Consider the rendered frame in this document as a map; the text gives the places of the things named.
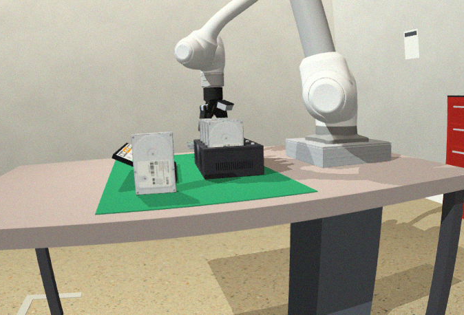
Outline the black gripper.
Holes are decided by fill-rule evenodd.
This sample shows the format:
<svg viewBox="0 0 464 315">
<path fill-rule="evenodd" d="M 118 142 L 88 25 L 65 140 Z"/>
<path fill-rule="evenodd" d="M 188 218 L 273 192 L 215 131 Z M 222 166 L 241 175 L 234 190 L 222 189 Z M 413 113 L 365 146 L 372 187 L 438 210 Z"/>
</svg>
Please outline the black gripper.
<svg viewBox="0 0 464 315">
<path fill-rule="evenodd" d="M 216 100 L 223 99 L 222 87 L 207 87 L 203 88 L 205 105 L 200 105 L 200 119 L 212 118 L 228 118 L 227 111 L 217 108 L 215 105 Z"/>
</svg>

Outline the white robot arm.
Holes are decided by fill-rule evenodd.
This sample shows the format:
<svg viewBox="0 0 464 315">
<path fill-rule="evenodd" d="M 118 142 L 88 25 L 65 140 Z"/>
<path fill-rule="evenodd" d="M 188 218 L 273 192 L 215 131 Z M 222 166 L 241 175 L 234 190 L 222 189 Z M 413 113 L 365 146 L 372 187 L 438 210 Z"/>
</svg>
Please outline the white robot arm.
<svg viewBox="0 0 464 315">
<path fill-rule="evenodd" d="M 203 28 L 176 45 L 176 60 L 189 69 L 200 70 L 202 87 L 224 86 L 225 52 L 218 34 L 257 1 L 232 0 Z M 324 144 L 369 142 L 369 138 L 357 133 L 356 80 L 346 59 L 335 52 L 322 1 L 290 3 L 305 56 L 299 66 L 302 98 L 306 110 L 316 120 L 315 134 L 305 136 L 305 140 Z"/>
</svg>

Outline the green mat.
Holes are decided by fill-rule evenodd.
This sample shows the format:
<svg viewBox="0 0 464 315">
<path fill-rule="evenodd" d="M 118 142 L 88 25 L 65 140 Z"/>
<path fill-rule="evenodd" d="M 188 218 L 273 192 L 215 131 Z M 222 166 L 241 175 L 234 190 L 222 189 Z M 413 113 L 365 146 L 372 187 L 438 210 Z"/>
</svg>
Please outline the green mat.
<svg viewBox="0 0 464 315">
<path fill-rule="evenodd" d="M 95 215 L 186 208 L 318 192 L 270 168 L 264 175 L 205 180 L 194 153 L 174 155 L 176 193 L 136 195 L 134 168 L 115 161 Z"/>
</svg>

